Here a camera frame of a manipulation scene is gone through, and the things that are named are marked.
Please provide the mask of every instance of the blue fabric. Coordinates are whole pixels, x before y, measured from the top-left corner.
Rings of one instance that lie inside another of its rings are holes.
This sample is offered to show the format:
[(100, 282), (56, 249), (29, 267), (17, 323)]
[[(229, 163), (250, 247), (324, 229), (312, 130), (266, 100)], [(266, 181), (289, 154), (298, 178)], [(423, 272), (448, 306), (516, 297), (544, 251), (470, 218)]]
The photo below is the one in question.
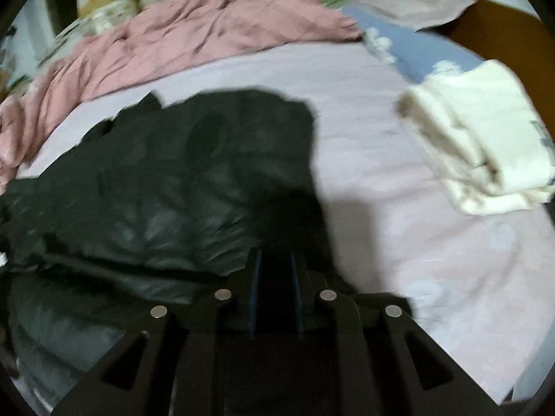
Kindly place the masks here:
[[(370, 51), (374, 50), (371, 37), (375, 34), (379, 37), (378, 43), (383, 45), (391, 42), (387, 52), (377, 51), (377, 56), (393, 63), (410, 81), (421, 83), (429, 74), (445, 71), (449, 66), (454, 66), (460, 72), (468, 72), (484, 62), (480, 56), (446, 37), (412, 32), (408, 28), (381, 20), (360, 6), (348, 5), (341, 11), (356, 20), (357, 25), (365, 30), (365, 43)], [(367, 32), (372, 28), (377, 33)]]

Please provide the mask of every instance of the round metal pin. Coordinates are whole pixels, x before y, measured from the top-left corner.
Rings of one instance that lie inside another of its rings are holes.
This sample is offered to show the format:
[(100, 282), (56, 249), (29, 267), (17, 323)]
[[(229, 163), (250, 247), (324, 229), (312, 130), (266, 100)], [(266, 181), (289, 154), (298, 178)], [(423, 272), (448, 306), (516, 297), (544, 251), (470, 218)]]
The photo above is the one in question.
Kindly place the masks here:
[(390, 317), (399, 317), (401, 314), (403, 314), (403, 310), (397, 305), (388, 305), (385, 308), (385, 313)]
[(151, 310), (151, 316), (155, 317), (156, 319), (160, 319), (164, 317), (168, 313), (168, 309), (163, 305), (158, 305)]
[(335, 293), (335, 291), (332, 291), (331, 289), (324, 289), (321, 293), (320, 293), (320, 298), (322, 300), (326, 300), (328, 302), (331, 302), (335, 299), (337, 299), (338, 295)]
[(214, 297), (218, 300), (227, 300), (231, 298), (231, 291), (229, 289), (219, 289), (214, 293)]

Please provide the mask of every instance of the pink blanket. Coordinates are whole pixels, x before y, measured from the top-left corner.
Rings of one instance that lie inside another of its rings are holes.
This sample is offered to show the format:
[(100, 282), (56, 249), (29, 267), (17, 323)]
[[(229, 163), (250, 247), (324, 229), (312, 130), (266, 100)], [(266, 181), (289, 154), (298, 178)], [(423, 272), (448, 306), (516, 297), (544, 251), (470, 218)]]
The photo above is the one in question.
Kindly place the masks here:
[(168, 0), (85, 38), (70, 57), (0, 105), (0, 193), (81, 102), (190, 67), (289, 42), (360, 36), (315, 0)]

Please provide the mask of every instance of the triangular cutout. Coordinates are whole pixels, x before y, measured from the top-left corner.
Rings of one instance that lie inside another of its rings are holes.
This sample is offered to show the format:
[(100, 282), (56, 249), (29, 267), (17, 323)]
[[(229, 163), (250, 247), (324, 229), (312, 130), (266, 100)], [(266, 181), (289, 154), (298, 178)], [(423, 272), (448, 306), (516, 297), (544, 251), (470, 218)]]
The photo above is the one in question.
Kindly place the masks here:
[(146, 340), (146, 334), (139, 336), (121, 357), (108, 368), (102, 376), (102, 381), (120, 389), (131, 391), (146, 348)]
[(412, 362), (415, 365), (418, 380), (424, 390), (429, 390), (440, 385), (449, 383), (453, 379), (453, 374), (436, 358), (417, 336), (407, 333), (404, 337), (411, 354)]

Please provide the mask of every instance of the light purple bed sheet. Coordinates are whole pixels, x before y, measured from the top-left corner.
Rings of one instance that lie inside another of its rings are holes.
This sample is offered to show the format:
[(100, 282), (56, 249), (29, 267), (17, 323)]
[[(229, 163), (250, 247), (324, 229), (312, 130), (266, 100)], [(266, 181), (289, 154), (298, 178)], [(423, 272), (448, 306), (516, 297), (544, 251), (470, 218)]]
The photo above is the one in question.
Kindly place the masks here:
[(98, 121), (154, 90), (170, 105), (259, 86), (309, 102), (313, 173), (336, 265), (359, 291), (412, 299), (416, 320), (497, 402), (555, 315), (555, 235), (543, 207), (488, 217), (448, 203), (395, 102), (406, 82), (362, 44), (286, 45), (220, 60), (77, 107), (19, 176), (39, 175)]

